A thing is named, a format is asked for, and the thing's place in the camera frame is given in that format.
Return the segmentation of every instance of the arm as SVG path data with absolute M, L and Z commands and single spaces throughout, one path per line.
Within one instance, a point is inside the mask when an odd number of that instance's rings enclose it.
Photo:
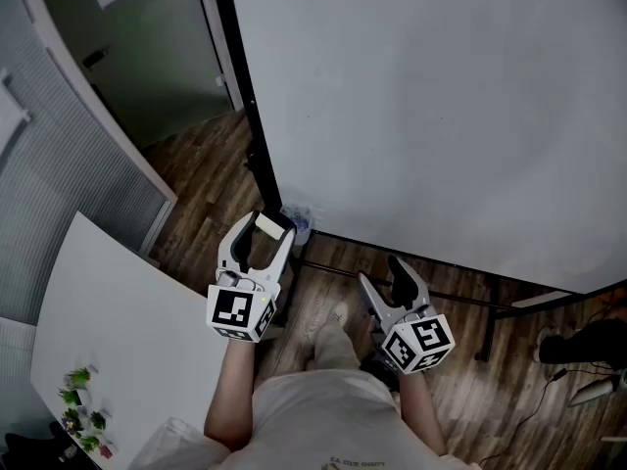
M 421 372 L 401 375 L 401 415 L 411 431 L 438 456 L 447 452 L 429 388 Z
M 205 420 L 205 436 L 236 451 L 253 434 L 255 344 L 230 340 L 216 393 Z

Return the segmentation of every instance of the white table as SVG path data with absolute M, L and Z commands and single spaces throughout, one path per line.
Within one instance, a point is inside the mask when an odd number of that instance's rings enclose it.
M 206 300 L 77 214 L 57 256 L 35 337 L 30 380 L 61 418 L 63 376 L 92 364 L 91 410 L 113 415 L 119 452 L 92 459 L 124 469 L 169 417 L 202 428 L 227 340 L 205 323 Z

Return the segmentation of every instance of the white backdrop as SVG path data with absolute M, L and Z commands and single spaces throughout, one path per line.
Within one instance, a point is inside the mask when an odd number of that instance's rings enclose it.
M 235 0 L 283 202 L 561 289 L 627 277 L 627 0 Z

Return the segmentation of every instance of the door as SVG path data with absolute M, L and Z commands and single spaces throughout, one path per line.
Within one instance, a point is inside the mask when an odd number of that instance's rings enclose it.
M 231 110 L 201 0 L 45 0 L 74 60 L 139 148 Z

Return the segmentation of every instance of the wooden floor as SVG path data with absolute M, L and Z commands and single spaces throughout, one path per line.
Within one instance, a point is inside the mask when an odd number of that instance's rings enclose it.
M 203 295 L 214 281 L 219 240 L 235 220 L 263 207 L 255 180 L 244 167 L 250 140 L 245 117 L 234 114 L 187 130 L 145 152 L 179 197 L 151 257 L 165 273 Z M 257 251 L 264 259 L 263 243 Z M 312 261 L 390 278 L 386 256 L 380 250 L 327 237 L 315 237 L 308 251 Z M 408 261 L 433 291 L 489 299 L 489 280 L 483 274 L 427 261 Z M 291 273 L 287 271 L 289 283 Z M 537 286 L 505 281 L 501 303 L 542 292 Z M 369 350 L 369 319 L 361 308 L 355 279 L 306 267 L 287 312 L 285 333 L 263 349 L 260 379 L 302 370 L 311 356 L 317 329 L 340 301 L 352 309 L 347 330 L 358 354 L 364 356 Z M 498 321 L 492 357 L 482 363 L 475 361 L 474 355 L 481 347 L 487 309 L 435 299 L 432 302 L 446 314 L 457 346 L 425 376 L 449 450 L 468 462 L 478 462 L 505 448 L 516 425 L 535 409 L 542 389 L 559 370 L 558 366 L 532 361 L 538 330 L 552 323 L 562 333 L 571 334 L 601 307 L 601 299 L 596 299 Z M 576 368 L 600 371 L 589 364 Z M 571 372 L 550 384 L 538 414 L 523 425 L 509 452 L 486 462 L 484 468 L 608 468 L 616 450 L 624 446 L 602 443 L 600 438 L 627 435 L 627 395 L 566 407 L 577 389 L 599 378 Z

